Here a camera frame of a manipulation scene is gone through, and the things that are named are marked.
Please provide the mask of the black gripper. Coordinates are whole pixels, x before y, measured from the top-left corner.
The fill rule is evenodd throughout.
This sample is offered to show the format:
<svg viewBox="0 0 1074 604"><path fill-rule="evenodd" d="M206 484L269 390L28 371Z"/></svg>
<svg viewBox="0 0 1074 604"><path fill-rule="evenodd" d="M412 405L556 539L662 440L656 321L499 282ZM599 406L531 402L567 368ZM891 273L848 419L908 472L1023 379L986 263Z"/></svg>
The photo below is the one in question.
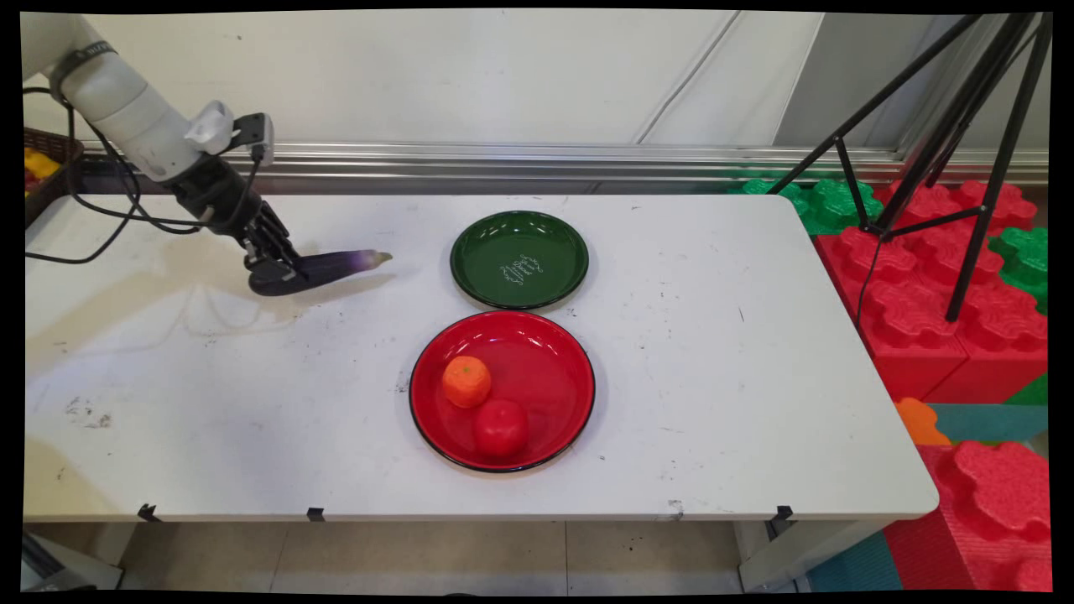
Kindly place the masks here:
<svg viewBox="0 0 1074 604"><path fill-rule="evenodd" d="M212 233L244 240L249 282L291 281L300 254L275 211L253 191L261 162L253 158L244 176L220 157L202 157L172 179L172 195Z"/></svg>

